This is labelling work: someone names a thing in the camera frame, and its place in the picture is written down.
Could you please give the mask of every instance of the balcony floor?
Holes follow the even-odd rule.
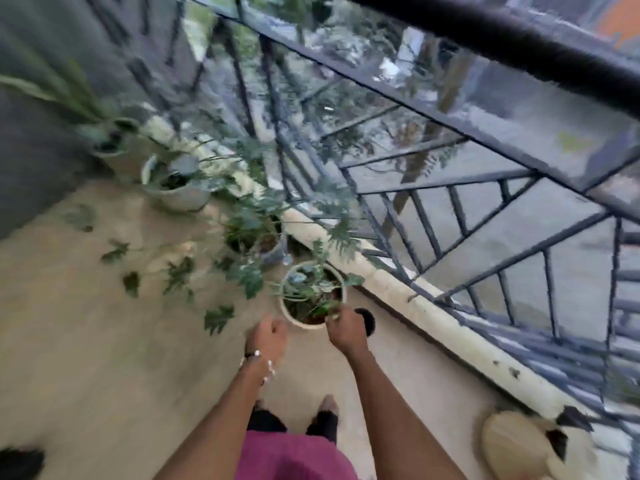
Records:
[[[91,233],[63,218],[80,203],[96,211]],[[213,213],[213,205],[204,211]],[[162,297],[158,271],[180,254],[153,250],[169,242],[193,249],[188,241],[202,229],[200,217],[160,212],[136,191],[93,181],[0,242],[0,447],[43,447],[42,480],[151,478],[233,377],[243,331],[261,313],[277,313],[267,291],[246,302],[207,273],[208,260],[195,273],[194,304]],[[145,250],[101,264],[110,238]],[[152,273],[137,299],[120,282],[132,269]],[[221,299],[236,302],[237,316],[209,337],[202,317]],[[378,361],[469,480],[489,478],[472,446],[474,428],[504,399],[357,291],[349,303],[373,311]],[[292,329],[284,363],[264,390],[267,407],[303,431],[327,393],[341,409],[339,447],[369,479],[371,450],[346,362],[325,332]]]

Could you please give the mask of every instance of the black pants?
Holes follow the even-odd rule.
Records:
[[[253,409],[247,431],[261,431],[263,433],[286,433],[280,418],[270,411]],[[338,416],[331,411],[320,411],[315,420],[307,428],[309,436],[323,436],[331,443],[336,444],[338,434]]]

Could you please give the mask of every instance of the hand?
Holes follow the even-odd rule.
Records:
[[[329,333],[331,343],[348,360],[369,352],[364,318],[354,312],[352,307],[341,305],[338,318],[327,316],[326,330]]]
[[[266,314],[247,333],[244,351],[252,353],[260,350],[260,355],[270,360],[275,367],[287,348],[287,334],[284,318],[274,320],[271,315]]]

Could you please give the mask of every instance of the orange wall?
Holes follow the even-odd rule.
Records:
[[[619,34],[617,47],[640,35],[640,0],[619,0],[603,15],[596,31],[605,37]]]

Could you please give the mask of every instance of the bracelet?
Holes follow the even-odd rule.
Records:
[[[252,358],[261,357],[261,356],[262,356],[262,353],[260,352],[260,350],[256,350],[255,352],[247,352],[246,354],[244,354],[243,359],[240,361],[240,367],[242,367],[245,362],[251,360]],[[267,360],[267,366],[269,368],[269,375],[262,379],[261,385],[264,385],[266,382],[269,381],[269,379],[271,379],[272,377],[274,377],[274,375],[276,375],[276,371],[273,369],[273,364],[270,360]]]

